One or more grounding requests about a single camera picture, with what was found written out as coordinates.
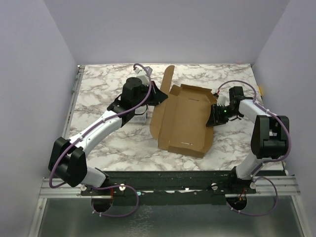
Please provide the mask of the brown cardboard box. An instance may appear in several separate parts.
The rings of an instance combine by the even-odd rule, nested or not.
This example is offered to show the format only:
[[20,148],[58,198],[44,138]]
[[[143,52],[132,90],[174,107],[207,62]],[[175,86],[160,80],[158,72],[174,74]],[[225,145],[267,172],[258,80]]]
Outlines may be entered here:
[[160,90],[168,98],[155,106],[150,133],[161,150],[203,158],[213,144],[213,127],[206,124],[217,99],[211,89],[172,84],[174,69],[164,71]]

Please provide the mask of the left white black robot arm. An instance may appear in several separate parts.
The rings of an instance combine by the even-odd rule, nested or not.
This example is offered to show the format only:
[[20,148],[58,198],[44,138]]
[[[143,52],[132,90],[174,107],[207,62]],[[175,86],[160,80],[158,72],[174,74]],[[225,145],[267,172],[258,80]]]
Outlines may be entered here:
[[135,116],[139,107],[157,106],[168,98],[154,81],[144,85],[138,77],[130,77],[122,93],[107,107],[101,117],[84,131],[65,139],[59,137],[53,145],[48,169],[50,179],[55,176],[64,184],[75,187],[79,184],[92,186],[99,195],[109,189],[106,174],[86,163],[89,153],[108,135],[123,127]]

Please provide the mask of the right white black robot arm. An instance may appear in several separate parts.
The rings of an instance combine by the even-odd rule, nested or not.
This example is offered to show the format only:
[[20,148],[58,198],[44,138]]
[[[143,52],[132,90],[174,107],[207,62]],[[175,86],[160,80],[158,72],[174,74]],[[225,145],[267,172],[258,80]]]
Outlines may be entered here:
[[219,93],[213,94],[217,102],[211,105],[207,127],[224,125],[229,121],[247,117],[253,124],[251,152],[228,175],[227,188],[238,193],[267,163],[278,162],[290,151],[289,118],[278,116],[261,106],[253,97],[244,95],[241,86],[229,89],[229,104]]

